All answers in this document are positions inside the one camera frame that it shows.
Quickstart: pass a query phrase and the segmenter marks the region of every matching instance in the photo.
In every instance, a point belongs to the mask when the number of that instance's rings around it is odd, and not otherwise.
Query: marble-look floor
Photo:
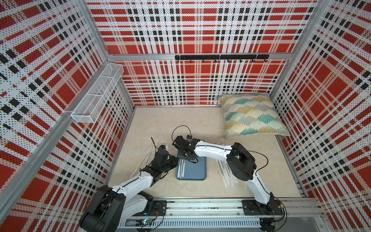
[[[128,180],[143,160],[148,149],[166,143],[172,155],[177,149],[171,145],[171,133],[179,125],[187,125],[192,137],[208,143],[233,145],[241,143],[247,150],[265,154],[269,164],[259,171],[265,186],[276,197],[300,197],[293,177],[281,152],[276,137],[272,134],[255,134],[237,138],[224,139],[224,118],[218,107],[138,107],[130,125],[120,156],[109,182],[109,186],[121,184]],[[186,127],[178,128],[178,135],[186,137]],[[266,159],[254,154],[257,167],[262,167]],[[239,180],[235,189],[225,187],[216,160],[207,158],[207,178],[204,181],[184,181],[175,177],[175,169],[145,192],[154,197],[253,197]]]

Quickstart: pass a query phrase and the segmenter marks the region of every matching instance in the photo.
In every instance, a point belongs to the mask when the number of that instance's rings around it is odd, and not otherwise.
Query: black cable
[[[285,208],[285,205],[282,203],[282,201],[280,201],[280,200],[278,200],[278,201],[283,205],[283,208]],[[286,221],[287,221],[287,211],[286,211],[286,219],[285,219],[285,221],[283,222],[282,226],[280,226],[280,228],[274,230],[273,232],[276,232],[276,231],[278,231],[279,229],[281,229],[281,228],[284,226],[284,224],[286,223]]]
[[[109,195],[106,196],[105,198],[103,198],[103,199],[99,202],[98,206],[99,206],[100,204],[102,204],[103,201],[107,200],[108,198],[109,198]],[[89,232],[93,232],[94,228],[96,227],[96,225],[98,225],[98,222],[101,220],[101,218],[103,217],[103,215],[104,215],[106,212],[107,212],[107,209],[103,211],[102,215],[101,215],[101,216],[99,217],[99,219],[97,220],[95,226],[94,226],[94,227],[93,227]]]
[[[189,162],[194,163],[194,164],[197,164],[198,163],[197,157],[195,157],[195,159],[197,160],[197,162],[193,162],[193,161],[190,161],[190,160],[189,160]]]
[[[155,146],[155,148],[158,150],[158,148],[156,147],[155,141],[153,141],[153,138],[152,137],[151,137],[151,140],[152,140],[152,143]]]
[[[161,211],[159,211],[159,212],[162,214],[162,221],[160,222],[160,224],[158,224],[158,226],[156,226],[155,228],[151,229],[149,232],[154,231],[155,229],[157,229],[157,227],[159,227],[162,224],[162,222],[164,221],[165,215]]]
[[[216,147],[216,148],[219,148],[219,149],[222,149],[222,150],[226,150],[226,151],[233,151],[233,150],[230,150],[230,149],[224,149],[224,148],[217,147],[217,146],[212,146],[212,145],[197,145],[197,146],[195,146],[195,147]],[[260,152],[257,152],[257,151],[250,151],[250,150],[237,150],[237,151],[248,151],[248,152],[254,152],[254,153],[257,153],[257,154],[260,154],[260,155],[264,156],[264,157],[267,159],[267,163],[266,163],[263,167],[259,168],[257,171],[259,171],[260,169],[262,169],[262,168],[264,168],[264,167],[266,167],[266,166],[268,165],[268,162],[269,162],[268,157],[266,157],[264,154],[262,154],[262,153],[260,153]],[[260,182],[259,178],[257,178],[257,180],[259,181],[259,183],[260,183],[260,185],[262,186],[262,188],[264,189],[264,191],[265,191],[268,195],[270,195],[270,193],[268,193],[268,192],[265,190],[265,188],[264,188],[263,184]],[[284,224],[286,223],[286,221],[287,221],[287,210],[286,210],[286,207],[285,207],[285,205],[282,203],[281,200],[279,200],[278,198],[276,198],[276,199],[278,200],[278,202],[279,202],[280,204],[282,204],[282,206],[283,206],[283,208],[282,208],[282,212],[283,212],[283,213],[282,213],[282,218],[280,218],[279,220],[275,220],[275,219],[273,218],[273,221],[274,221],[274,222],[280,222],[280,221],[282,221],[282,220],[284,219],[285,216],[286,216],[286,219],[285,219],[284,223],[282,224],[282,226],[281,226],[280,228],[278,228],[277,230],[273,231],[273,232],[276,232],[276,231],[278,231],[279,229],[281,229],[281,228],[283,227],[283,225],[284,225]]]
[[[216,147],[216,148],[219,148],[219,149],[222,149],[222,150],[225,150],[225,151],[248,151],[248,152],[254,152],[254,153],[260,154],[260,155],[264,156],[267,159],[267,163],[263,167],[261,167],[258,170],[256,170],[256,172],[258,172],[260,169],[266,167],[268,165],[268,163],[269,163],[268,157],[266,157],[264,154],[262,154],[260,152],[257,152],[257,151],[250,151],[250,150],[230,150],[230,149],[224,149],[224,148],[221,148],[221,147],[211,146],[211,145],[197,145],[195,147]]]
[[[157,210],[157,208],[156,208],[156,211],[157,211],[156,218],[155,218],[152,222],[154,222],[154,221],[158,218],[158,212],[159,212],[159,211]],[[139,229],[139,231],[141,231],[142,228],[145,227],[145,226],[146,226],[146,224],[144,224],[144,225]]]
[[[167,173],[168,173],[168,172],[166,172],[166,174],[165,174],[163,177],[161,177],[160,180],[162,180],[162,179],[167,175]]]
[[[139,177],[136,178],[136,179],[134,179],[134,180],[132,180],[132,181],[130,181],[129,183],[125,184],[124,186],[121,186],[120,188],[123,188],[123,187],[125,187],[126,185],[128,185],[128,184],[130,184],[131,182],[133,182],[133,181],[135,181],[135,180],[138,180],[138,179],[139,179]]]
[[[178,126],[177,128],[179,128],[179,127],[187,127],[188,130],[189,130],[189,135],[192,136],[191,129],[190,129],[188,126],[186,126],[186,125],[181,125],[181,126]],[[175,129],[173,130],[173,132],[171,133],[171,140],[172,140],[173,142],[174,142],[173,134],[174,134],[174,131],[175,131],[177,128],[175,128]]]
[[[259,178],[257,178],[257,180],[259,181],[259,183],[260,183],[260,185],[262,186],[262,188],[264,189],[264,191],[265,191],[267,194],[270,195],[270,193],[268,193],[267,190],[265,190],[265,188],[264,188],[263,184],[260,182]],[[280,221],[282,221],[283,218],[285,217],[285,211],[286,211],[286,220],[287,220],[287,210],[286,210],[285,205],[282,203],[281,200],[279,200],[278,198],[276,198],[276,199],[278,200],[278,202],[279,202],[280,204],[283,205],[283,208],[282,208],[283,213],[282,213],[282,218],[280,218],[279,220],[275,220],[275,219],[273,219],[273,220],[274,220],[275,222],[280,222]]]

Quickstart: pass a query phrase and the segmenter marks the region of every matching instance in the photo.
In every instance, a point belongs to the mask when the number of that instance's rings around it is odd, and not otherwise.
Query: wire mesh basket
[[[76,122],[95,123],[123,72],[122,65],[108,64],[77,105],[72,118]]]

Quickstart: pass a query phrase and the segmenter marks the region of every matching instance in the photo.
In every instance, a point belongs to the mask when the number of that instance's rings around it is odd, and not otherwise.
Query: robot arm
[[[98,188],[89,206],[80,218],[79,226],[91,232],[114,232],[120,221],[132,215],[150,211],[153,196],[143,192],[161,179],[163,173],[178,165],[178,158],[159,147],[150,165],[130,180],[112,188]]]
[[[268,209],[273,206],[274,196],[269,194],[264,186],[258,172],[256,172],[255,158],[240,144],[224,146],[206,143],[200,139],[192,139],[187,136],[176,137],[173,146],[178,149],[178,158],[186,160],[197,160],[197,157],[209,157],[226,161],[238,179],[246,181],[254,194],[255,200]]]
[[[215,145],[192,139],[191,136],[186,140],[178,136],[173,146],[178,149],[178,157],[170,155],[162,145],[151,164],[137,176],[112,188],[98,188],[79,226],[89,232],[114,232],[120,221],[139,212],[149,212],[152,210],[153,197],[143,190],[159,181],[163,173],[175,168],[179,159],[197,160],[197,157],[226,161],[233,175],[247,182],[261,211],[272,211],[274,196],[268,193],[259,177],[254,157],[241,144]]]

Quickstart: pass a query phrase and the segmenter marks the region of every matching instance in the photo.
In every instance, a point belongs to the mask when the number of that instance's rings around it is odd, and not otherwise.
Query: pillow
[[[290,136],[269,94],[225,94],[218,99],[226,121],[226,139],[257,133]]]

